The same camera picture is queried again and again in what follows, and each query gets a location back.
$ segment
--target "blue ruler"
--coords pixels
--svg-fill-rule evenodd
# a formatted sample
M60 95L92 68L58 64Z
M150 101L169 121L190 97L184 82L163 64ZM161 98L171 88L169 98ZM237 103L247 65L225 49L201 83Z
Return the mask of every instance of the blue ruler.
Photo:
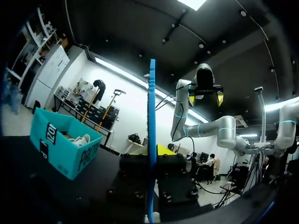
M157 161L157 144L156 144L156 109L155 109L155 59L150 60L149 67L149 89L148 89L148 157L149 157L149 191L148 191L148 218L150 223L153 221L153 199L154 199L154 169Z

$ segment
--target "electronic equipment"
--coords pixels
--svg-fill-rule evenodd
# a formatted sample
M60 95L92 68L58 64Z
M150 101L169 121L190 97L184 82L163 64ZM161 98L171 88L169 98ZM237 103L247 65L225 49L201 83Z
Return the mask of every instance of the electronic equipment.
M89 103L85 101L84 99L80 98L78 101L78 105L76 107L76 111L78 111L81 114L85 114L87 108L88 108ZM106 108L100 106L99 108L91 105L89 108L89 111L86 115L88 119L93 121L96 124L99 124L102 121L102 118L105 114ZM111 130L113 128L113 125L118 117L118 114L120 112L120 109L110 106L107 115L105 119L102 121L102 127Z
M72 100L65 99L64 102L71 108L75 109L74 102Z
M57 90L55 95L60 99L64 100L69 97L70 91L65 89L63 86L60 86Z
M148 144L149 144L149 139L148 138L144 138L143 139L143 145L144 146L148 146Z
M101 119L101 122L99 123L99 126L97 128L97 132L99 131L99 129L101 128L102 125L106 125L106 128L107 129L111 129L112 128L112 125L114 123L115 119L117 118L117 115L119 113L119 109L116 109L116 108L113 108L111 106L111 104L115 101L115 97L116 96L120 96L121 94L125 94L126 95L126 92L125 91L122 91L122 90L118 90L118 89L115 89L114 92L113 92L114 96L112 97L112 100L110 101L110 104L108 105L102 119Z
M209 154L201 153L199 161L200 162L207 162L207 159L209 158Z

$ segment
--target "white sneaker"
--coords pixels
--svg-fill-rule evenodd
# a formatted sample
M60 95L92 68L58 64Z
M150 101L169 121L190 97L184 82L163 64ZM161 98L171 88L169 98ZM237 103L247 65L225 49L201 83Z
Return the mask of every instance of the white sneaker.
M72 143L74 143L76 146L82 146L90 142L90 136L88 134L85 134L83 137L77 137L76 139L69 139Z

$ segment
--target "yellow object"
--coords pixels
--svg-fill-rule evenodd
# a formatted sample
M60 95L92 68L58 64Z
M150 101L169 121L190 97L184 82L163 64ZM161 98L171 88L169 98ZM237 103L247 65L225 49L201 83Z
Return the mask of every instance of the yellow object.
M191 106L194 106L195 96L189 96L189 102L190 102Z
M220 160L219 159L216 159L215 162L214 162L214 176L216 176L219 172L219 169L220 169Z
M218 106L220 106L223 103L223 94L217 94L218 96Z
M162 146L161 144L157 144L158 146L158 155L176 155L173 151L169 150L167 147Z
M167 147L162 146L161 144L157 144L158 146L158 155L176 155L173 151L169 150ZM136 151L130 153L131 155L138 155L138 154L143 154L147 155L148 154L148 149L147 147L144 147L142 149L137 149Z

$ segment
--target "track light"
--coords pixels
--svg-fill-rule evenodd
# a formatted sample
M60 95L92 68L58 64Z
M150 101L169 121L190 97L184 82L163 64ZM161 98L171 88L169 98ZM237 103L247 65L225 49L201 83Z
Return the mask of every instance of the track light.
M269 67L269 70L270 70L271 73L273 73L273 72L274 72L274 67L273 67L273 66L270 66L270 67Z
M144 56L144 51L143 50L140 50L139 51L139 57L143 57Z
M246 13L245 11L243 11L243 10L240 12L240 14L241 14L241 16L243 16L243 17L246 17L246 16L247 16L247 13Z

